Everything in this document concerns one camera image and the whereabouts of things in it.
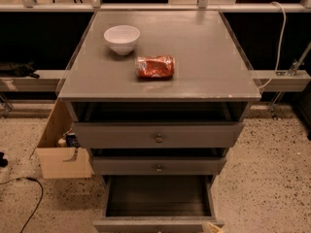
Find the crushed orange soda can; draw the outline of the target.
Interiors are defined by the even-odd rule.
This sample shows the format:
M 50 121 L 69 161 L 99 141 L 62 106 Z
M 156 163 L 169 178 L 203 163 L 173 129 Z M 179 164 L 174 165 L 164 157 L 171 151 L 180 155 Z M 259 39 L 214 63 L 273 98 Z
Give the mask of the crushed orange soda can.
M 141 79 L 168 79 L 174 76 L 175 58 L 171 55 L 138 56 L 136 74 Z

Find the black object floor left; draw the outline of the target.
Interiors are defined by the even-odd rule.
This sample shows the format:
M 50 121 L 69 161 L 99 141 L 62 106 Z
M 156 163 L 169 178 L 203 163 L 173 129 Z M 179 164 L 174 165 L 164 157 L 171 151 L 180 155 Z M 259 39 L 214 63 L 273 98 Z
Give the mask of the black object floor left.
M 4 158 L 4 152 L 0 151 L 0 167 L 6 167 L 8 165 L 8 160 Z

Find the grey bottom drawer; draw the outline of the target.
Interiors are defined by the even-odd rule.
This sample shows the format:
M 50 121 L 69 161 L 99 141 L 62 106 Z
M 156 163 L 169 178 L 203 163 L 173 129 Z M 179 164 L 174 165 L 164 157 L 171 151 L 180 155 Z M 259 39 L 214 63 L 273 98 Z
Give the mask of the grey bottom drawer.
M 205 176 L 110 176 L 99 233 L 208 233 L 216 218 Z

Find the wooden box on floor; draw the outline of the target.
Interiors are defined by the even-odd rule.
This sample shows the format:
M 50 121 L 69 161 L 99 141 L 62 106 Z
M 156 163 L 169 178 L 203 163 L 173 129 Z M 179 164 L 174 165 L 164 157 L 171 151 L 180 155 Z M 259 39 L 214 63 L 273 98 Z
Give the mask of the wooden box on floor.
M 92 176 L 87 150 L 68 147 L 66 135 L 72 119 L 61 101 L 56 101 L 36 148 L 44 179 L 81 179 Z

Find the grey drawer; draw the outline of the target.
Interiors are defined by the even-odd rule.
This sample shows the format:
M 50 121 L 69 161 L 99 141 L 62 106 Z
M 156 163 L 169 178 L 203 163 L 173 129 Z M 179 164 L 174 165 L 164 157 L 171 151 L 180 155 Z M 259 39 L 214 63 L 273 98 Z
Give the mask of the grey drawer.
M 106 156 L 93 157 L 90 163 L 97 175 L 218 175 L 226 158 Z
M 205 176 L 110 176 L 99 233 L 208 233 L 216 218 Z
M 231 148 L 242 122 L 75 122 L 74 133 L 87 149 Z

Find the grey drawer cabinet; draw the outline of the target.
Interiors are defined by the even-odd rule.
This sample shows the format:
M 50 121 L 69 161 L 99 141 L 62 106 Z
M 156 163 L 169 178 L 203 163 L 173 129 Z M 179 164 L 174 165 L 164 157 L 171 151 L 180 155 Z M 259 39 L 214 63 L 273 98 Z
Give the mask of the grey drawer cabinet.
M 104 32 L 140 31 L 130 54 L 109 49 Z M 138 56 L 171 55 L 168 79 L 137 77 Z M 242 122 L 260 99 L 222 16 L 204 11 L 99 12 L 59 93 L 75 122 Z M 93 157 L 225 157 L 230 148 L 87 149 Z

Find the white ceramic bowl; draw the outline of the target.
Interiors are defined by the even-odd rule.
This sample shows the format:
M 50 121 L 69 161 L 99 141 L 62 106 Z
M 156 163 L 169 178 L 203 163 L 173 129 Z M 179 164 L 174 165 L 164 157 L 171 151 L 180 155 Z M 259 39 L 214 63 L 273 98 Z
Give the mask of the white ceramic bowl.
M 140 31 L 131 25 L 110 27 L 104 32 L 109 49 L 119 55 L 127 55 L 134 51 L 139 37 Z

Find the black object on rail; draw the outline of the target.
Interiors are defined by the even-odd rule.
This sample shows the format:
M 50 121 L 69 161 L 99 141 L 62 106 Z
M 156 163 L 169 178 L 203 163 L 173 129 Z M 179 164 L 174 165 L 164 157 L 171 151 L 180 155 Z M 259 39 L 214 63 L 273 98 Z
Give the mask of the black object on rail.
M 36 70 L 32 67 L 32 65 L 32 62 L 0 62 L 0 77 L 30 77 L 39 79 L 40 76 L 36 74 Z

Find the metal bracket right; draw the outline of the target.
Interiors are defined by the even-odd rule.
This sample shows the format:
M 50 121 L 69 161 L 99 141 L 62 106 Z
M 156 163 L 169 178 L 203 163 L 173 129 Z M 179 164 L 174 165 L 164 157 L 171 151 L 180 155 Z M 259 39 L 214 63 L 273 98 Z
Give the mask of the metal bracket right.
M 307 54 L 309 53 L 309 51 L 311 50 L 311 42 L 308 44 L 308 46 L 306 47 L 306 49 L 304 50 L 304 52 L 302 53 L 301 57 L 299 58 L 299 60 L 294 60 L 290 69 L 287 71 L 277 71 L 276 75 L 277 76 L 286 76 L 286 77 L 293 77 L 296 73 L 297 70 L 299 69 L 299 67 L 303 64 L 305 57 L 307 56 Z M 277 120 L 278 117 L 276 116 L 275 113 L 275 109 L 278 105 L 278 103 L 281 101 L 281 99 L 284 96 L 284 92 L 277 92 L 273 99 L 271 100 L 271 102 L 269 103 L 268 106 L 268 111 L 271 113 L 271 116 L 274 120 Z

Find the items inside wooden box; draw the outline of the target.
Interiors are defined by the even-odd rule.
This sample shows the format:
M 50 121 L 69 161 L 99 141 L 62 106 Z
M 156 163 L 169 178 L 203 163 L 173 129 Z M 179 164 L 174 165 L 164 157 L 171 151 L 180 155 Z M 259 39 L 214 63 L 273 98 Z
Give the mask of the items inside wooden box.
M 76 134 L 72 130 L 68 130 L 58 139 L 56 145 L 59 148 L 73 148 L 74 153 L 69 159 L 65 159 L 65 162 L 75 162 L 78 158 L 79 148 L 81 147 Z

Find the grey middle drawer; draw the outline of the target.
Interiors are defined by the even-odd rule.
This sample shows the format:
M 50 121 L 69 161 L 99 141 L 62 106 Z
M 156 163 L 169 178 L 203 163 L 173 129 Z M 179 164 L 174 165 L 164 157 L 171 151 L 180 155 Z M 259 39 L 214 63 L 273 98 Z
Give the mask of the grey middle drawer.
M 218 175 L 226 158 L 106 156 L 93 157 L 90 163 L 97 175 Z

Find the grey top drawer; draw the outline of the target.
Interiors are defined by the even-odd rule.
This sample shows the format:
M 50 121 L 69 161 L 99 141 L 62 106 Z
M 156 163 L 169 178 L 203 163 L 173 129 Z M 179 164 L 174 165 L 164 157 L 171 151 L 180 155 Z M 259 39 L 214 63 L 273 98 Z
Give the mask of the grey top drawer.
M 87 149 L 231 148 L 242 122 L 75 122 L 74 133 Z

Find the metal frame rail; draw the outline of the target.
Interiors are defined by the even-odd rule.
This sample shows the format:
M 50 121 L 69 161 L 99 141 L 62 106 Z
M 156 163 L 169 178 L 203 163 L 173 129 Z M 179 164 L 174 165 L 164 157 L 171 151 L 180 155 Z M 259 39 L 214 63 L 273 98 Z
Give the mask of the metal frame rail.
M 186 4 L 169 0 L 168 4 L 100 4 L 99 0 L 70 3 L 69 0 L 0 0 L 1 12 L 95 12 L 95 11 L 219 11 L 223 13 L 274 13 L 284 9 L 287 13 L 310 13 L 310 0 L 296 4 L 233 3 L 233 0 L 208 0 L 204 8 L 197 3 Z

